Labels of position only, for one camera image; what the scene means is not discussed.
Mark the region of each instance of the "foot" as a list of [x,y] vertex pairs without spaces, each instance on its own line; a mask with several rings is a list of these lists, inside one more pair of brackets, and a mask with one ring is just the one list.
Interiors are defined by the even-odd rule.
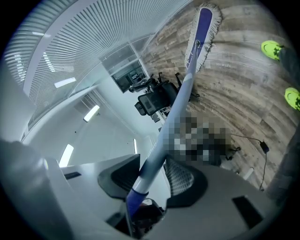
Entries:
[[285,90],[285,99],[292,108],[300,110],[300,93],[297,89],[287,88]]
[[279,52],[282,48],[283,46],[275,41],[268,40],[262,43],[262,52],[275,60],[279,60]]

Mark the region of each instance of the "mop head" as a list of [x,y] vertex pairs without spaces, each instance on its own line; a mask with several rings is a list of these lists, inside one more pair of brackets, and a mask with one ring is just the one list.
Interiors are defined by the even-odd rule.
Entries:
[[192,59],[195,41],[198,40],[200,42],[200,49],[198,50],[196,72],[200,70],[209,52],[211,42],[217,34],[221,21],[222,14],[214,4],[203,3],[195,10],[185,57],[187,69]]

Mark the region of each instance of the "white mop fringe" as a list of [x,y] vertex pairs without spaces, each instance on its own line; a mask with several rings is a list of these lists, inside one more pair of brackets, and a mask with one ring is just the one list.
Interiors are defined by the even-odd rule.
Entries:
[[203,3],[199,7],[196,8],[194,18],[192,21],[192,29],[191,29],[191,33],[190,33],[190,37],[189,37],[189,41],[188,41],[188,45],[187,45],[185,64],[188,63],[188,58],[190,56],[190,53],[191,53],[193,45],[194,45],[198,22],[199,22],[199,17],[200,17],[200,11],[202,8],[207,8],[212,12],[212,19],[211,19],[208,34],[207,34],[204,44],[202,46],[201,53],[197,59],[196,72],[198,72],[200,70],[201,66],[203,65],[204,61],[206,60],[207,54],[211,47],[211,42],[212,42],[213,38],[215,37],[215,35],[217,34],[218,27],[222,21],[221,11],[214,4]]

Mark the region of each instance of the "person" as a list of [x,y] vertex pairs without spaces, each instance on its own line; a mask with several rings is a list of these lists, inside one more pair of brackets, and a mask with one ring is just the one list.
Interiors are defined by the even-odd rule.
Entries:
[[[300,90],[300,61],[296,52],[272,40],[263,42],[261,48],[266,56],[280,61],[290,74],[294,87]],[[296,88],[287,88],[285,99],[292,108],[300,111],[300,93]]]

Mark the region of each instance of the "mop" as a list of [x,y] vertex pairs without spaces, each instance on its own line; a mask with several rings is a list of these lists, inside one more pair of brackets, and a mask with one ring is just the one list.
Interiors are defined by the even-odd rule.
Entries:
[[194,75],[204,63],[220,23],[221,13],[215,5],[204,3],[196,9],[185,58],[186,76],[161,128],[157,142],[147,156],[139,172],[139,177],[127,196],[127,209],[130,216],[136,212],[147,196],[151,184],[163,166],[168,155],[168,146],[172,141],[174,142],[174,130],[179,127],[180,120],[185,118]]

